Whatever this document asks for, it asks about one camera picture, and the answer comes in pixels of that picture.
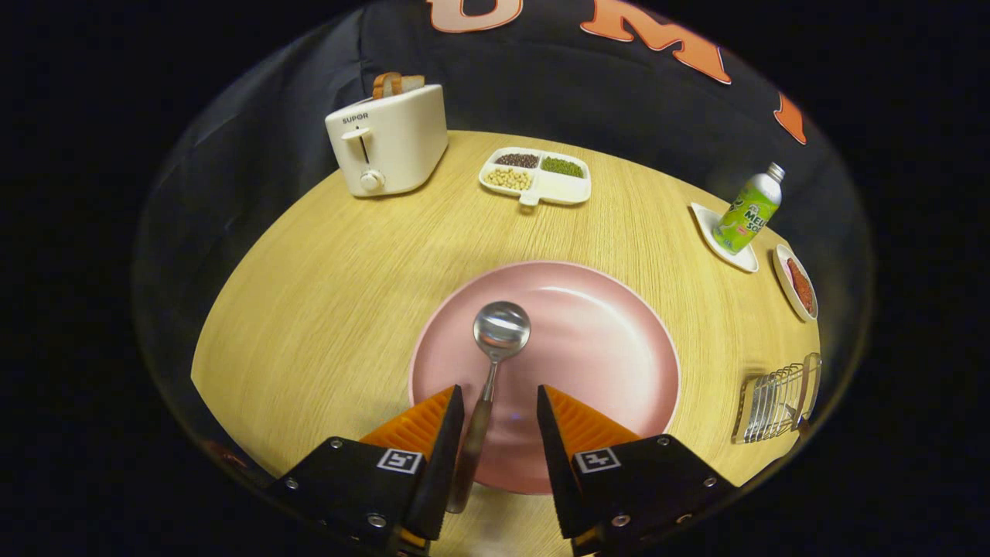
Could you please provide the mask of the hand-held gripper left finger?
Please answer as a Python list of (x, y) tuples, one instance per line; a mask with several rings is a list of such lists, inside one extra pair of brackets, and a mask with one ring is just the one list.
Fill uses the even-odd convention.
[(268, 486), (336, 554), (425, 554), (441, 535), (459, 452), (461, 387), (450, 385), (354, 440), (332, 436)]

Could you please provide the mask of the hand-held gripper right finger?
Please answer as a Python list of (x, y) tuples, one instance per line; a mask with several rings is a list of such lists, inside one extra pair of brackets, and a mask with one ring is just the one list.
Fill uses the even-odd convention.
[(644, 556), (735, 497), (735, 484), (678, 438), (641, 437), (551, 385), (538, 388), (537, 417), (575, 556)]

